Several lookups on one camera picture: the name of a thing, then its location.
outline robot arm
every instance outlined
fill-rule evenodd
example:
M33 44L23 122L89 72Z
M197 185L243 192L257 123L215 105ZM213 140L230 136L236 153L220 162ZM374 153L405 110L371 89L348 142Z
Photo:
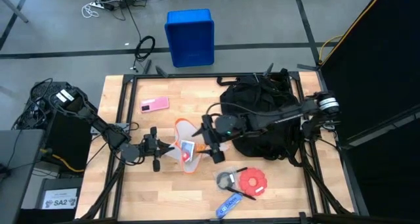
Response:
M206 114L202 116L201 128L193 136L203 134L205 144L210 146L210 150L203 152L212 156L214 163L219 163L224 161L224 154L219 149L220 143L238 137L260 135L264 133L267 126L273 123L282 123L305 114L313 116L311 120L302 125L305 139L311 139L317 134L317 131L319 133L320 126L326 121L336 118L338 112L339 104L335 98L330 93L321 92L307 97L301 104L285 106L272 112L248 110L246 113L235 116ZM214 121L215 128L213 128L213 116L218 116Z
M106 123L98 116L98 110L87 100L87 95L77 87L68 85L65 89L52 94L49 98L50 105L65 116L77 117L85 120L99 131L104 140L109 144L111 152L121 152L124 162L128 165L141 164L144 157L153 156L154 171L160 170L158 158L173 148L157 139L156 127L150 128L150 134L145 135L140 144L130 143L131 137L116 125Z

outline blue plastic bin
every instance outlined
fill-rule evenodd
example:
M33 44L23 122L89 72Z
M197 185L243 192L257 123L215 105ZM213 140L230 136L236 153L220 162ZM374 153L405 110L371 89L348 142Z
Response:
M215 23L209 9L168 12L166 37L175 67L215 61Z

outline gray floor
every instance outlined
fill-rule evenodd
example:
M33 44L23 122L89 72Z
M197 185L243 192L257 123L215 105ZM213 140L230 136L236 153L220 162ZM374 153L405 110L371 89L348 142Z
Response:
M99 18L83 18L81 8L94 0L26 0L22 12L30 22L17 19L0 50L0 55L133 49L138 35L127 20L116 20L108 11ZM302 0L315 42L343 34L370 0ZM295 0L152 0L146 7L132 8L141 34L156 38L156 47L167 47L164 30L168 11L211 10L215 22L215 44L308 43ZM11 19L0 2L0 32ZM323 56L330 52L326 48ZM21 113L30 87L52 77L68 81L84 90L98 105L104 78L131 74L133 55L78 56L0 60L0 129L9 129ZM212 66L175 68L169 53L150 56L154 65L169 73L262 72L273 62L275 70L297 70L297 64L314 65L309 48L242 49L215 52Z

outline yellow cable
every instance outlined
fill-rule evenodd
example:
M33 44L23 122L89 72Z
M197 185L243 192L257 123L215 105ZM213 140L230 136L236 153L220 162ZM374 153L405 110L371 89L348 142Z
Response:
M41 152L43 152L43 153L47 153L47 150L45 150L45 149L39 149ZM58 155L55 155L55 154L53 154L52 155L53 156L53 158L56 158L56 159L58 159L58 160L60 160L62 163L64 163L64 165L66 165L66 167L68 168L68 169L70 169L70 170L72 170L72 171L74 171L74 172L84 172L85 170L84 169L74 169L74 168L72 168L71 167L71 165L69 165L69 163L67 163L67 161L65 161L65 159L63 159L63 158L61 158L60 156L58 156Z
M325 58L325 60L322 62L322 65L324 65L326 63L326 61L328 60L328 58L334 53L334 51L339 47L339 45L344 41L344 39L347 37L348 33L350 33L350 31L353 29L353 27L357 24L357 22L359 22L359 20L363 17L363 15L365 15L367 13L367 11L372 8L373 4L376 3L377 0L373 0L372 3L370 3L370 5L365 9L364 12L361 13L361 15L356 19L356 21L354 21L354 23L351 25L351 27L347 30L346 34L343 36L343 38L340 39L340 41L338 42L337 46L335 46L333 48L333 50L327 55L327 57Z
M320 57L319 57L319 59L318 59L318 63L319 64L322 64L322 50L324 49L324 47L327 45L327 43L329 43L330 41L333 41L334 39L337 39L337 38L339 38L339 37L342 37L342 35L337 35L337 36L335 36L335 37L332 37L332 38L330 38L330 39L328 39L323 45L322 45L322 47L321 47L321 51L320 51Z

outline wooden table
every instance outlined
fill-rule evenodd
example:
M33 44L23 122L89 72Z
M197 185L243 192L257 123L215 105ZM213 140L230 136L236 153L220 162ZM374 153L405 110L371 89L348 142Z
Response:
M316 73L300 72L300 77L304 94L311 95L320 91ZM116 119L121 85L122 76L107 76L105 79L98 114L109 123L114 123ZM124 119L127 115L130 88L129 85ZM143 134L149 133L153 126L157 127L157 135L163 142L172 143L175 140L175 121L186 118L199 127L201 116L207 107L213 102L219 102L219 96L225 90L226 87L216 84L215 78L138 80L133 122L139 123L140 129L131 132L132 143L139 143ZM169 97L169 109L149 114L140 112L140 101L160 96ZM220 111L218 106L213 109L212 112ZM331 133L323 131L322 137L334 143ZM92 143L89 158L103 143L101 138ZM325 184L346 209L353 211L337 151L320 141L316 143L316 147ZM108 149L102 150L86 169L76 217L86 213L102 191L109 153ZM257 197L257 201L245 198L225 218L297 217L299 212L310 215L302 168L293 167L287 160L248 158L231 145L225 155L226 161L219 164L214 164L211 158L202 160L193 174L185 174L180 164L167 156L161 158L161 171L158 173L153 172L151 157L147 157L142 165L126 166L118 220L215 218L215 210L231 193L217 190L213 172L229 166L256 167L263 170L268 179L268 188L263 195ZM313 186L318 210L321 212L319 192L314 183ZM114 191L110 194L107 216L112 214L113 201Z

